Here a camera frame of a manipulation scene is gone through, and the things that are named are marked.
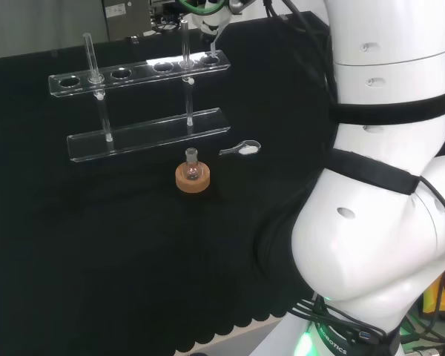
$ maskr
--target acrylic rod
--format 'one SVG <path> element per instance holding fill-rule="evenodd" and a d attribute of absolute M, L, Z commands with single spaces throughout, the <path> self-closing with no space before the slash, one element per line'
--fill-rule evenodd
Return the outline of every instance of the acrylic rod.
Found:
<path fill-rule="evenodd" d="M 105 91 L 96 90 L 94 96 L 97 101 L 97 108 L 99 109 L 99 118 L 102 123 L 102 130 L 104 130 L 105 141 L 112 142 L 111 123 L 109 122 L 109 116 L 107 114 L 107 104 L 105 103 Z"/>
<path fill-rule="evenodd" d="M 191 76 L 183 77 L 183 85 L 185 86 L 185 103 L 186 103 L 186 125 L 193 126 L 193 85 L 194 79 Z"/>

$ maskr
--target rack hole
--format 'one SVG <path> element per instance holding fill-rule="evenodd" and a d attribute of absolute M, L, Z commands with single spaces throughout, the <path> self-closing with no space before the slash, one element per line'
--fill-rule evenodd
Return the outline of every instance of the rack hole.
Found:
<path fill-rule="evenodd" d="M 126 79 L 132 75 L 132 71 L 128 68 L 119 68 L 111 73 L 112 78 L 115 79 Z"/>
<path fill-rule="evenodd" d="M 353 220 L 356 217 L 355 213 L 347 208 L 338 208 L 336 210 L 338 214 L 344 217 L 345 219 Z"/>
<path fill-rule="evenodd" d="M 77 86 L 81 81 L 77 76 L 70 76 L 69 78 L 65 78 L 59 81 L 59 85 L 64 88 L 72 88 Z"/>
<path fill-rule="evenodd" d="M 215 65 L 220 61 L 219 58 L 213 56 L 204 56 L 200 59 L 201 63 L 204 65 Z"/>
<path fill-rule="evenodd" d="M 173 65 L 168 62 L 156 63 L 154 65 L 154 70 L 156 72 L 160 72 L 160 73 L 169 72 L 172 69 L 173 69 Z"/>

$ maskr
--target glass tube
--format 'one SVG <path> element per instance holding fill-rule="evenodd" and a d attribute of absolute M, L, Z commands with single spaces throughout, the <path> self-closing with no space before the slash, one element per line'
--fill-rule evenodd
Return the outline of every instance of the glass tube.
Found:
<path fill-rule="evenodd" d="M 189 28 L 188 28 L 188 21 L 181 20 L 180 22 L 181 28 L 182 28 L 182 53 L 183 53 L 183 61 L 182 61 L 182 67 L 183 68 L 190 68 L 191 62 L 190 62 L 190 34 L 189 34 Z"/>
<path fill-rule="evenodd" d="M 84 46 L 86 49 L 90 69 L 89 81 L 93 84 L 100 83 L 102 79 L 99 74 L 99 68 L 97 67 L 96 54 L 94 53 L 94 46 L 92 44 L 92 37 L 90 36 L 90 33 L 85 33 L 84 35 L 82 35 L 82 37 L 84 37 Z"/>

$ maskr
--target test tube rack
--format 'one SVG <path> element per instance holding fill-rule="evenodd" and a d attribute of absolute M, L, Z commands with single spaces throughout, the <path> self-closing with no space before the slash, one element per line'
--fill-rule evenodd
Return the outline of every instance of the test tube rack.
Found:
<path fill-rule="evenodd" d="M 221 134 L 229 130 L 228 121 L 219 108 L 193 112 L 194 76 L 230 67 L 221 50 L 190 53 L 188 22 L 181 21 L 182 55 L 151 59 L 130 65 L 99 69 L 92 38 L 85 33 L 84 43 L 89 70 L 50 76 L 50 93 L 56 97 L 93 93 L 102 130 L 67 137 L 70 160 L 84 162 L 117 154 L 141 151 L 198 137 Z M 106 90 L 128 85 L 182 78 L 186 113 L 153 121 L 112 128 L 106 104 Z"/>

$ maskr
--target black strap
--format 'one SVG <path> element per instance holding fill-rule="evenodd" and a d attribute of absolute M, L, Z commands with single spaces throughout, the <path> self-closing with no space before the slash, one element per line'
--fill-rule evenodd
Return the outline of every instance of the black strap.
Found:
<path fill-rule="evenodd" d="M 330 119 L 339 124 L 399 125 L 431 120 L 445 115 L 445 94 L 436 98 L 382 105 L 337 104 Z"/>
<path fill-rule="evenodd" d="M 412 176 L 402 169 L 335 148 L 328 152 L 325 168 L 345 177 L 405 195 L 414 193 L 419 183 L 419 177 Z"/>

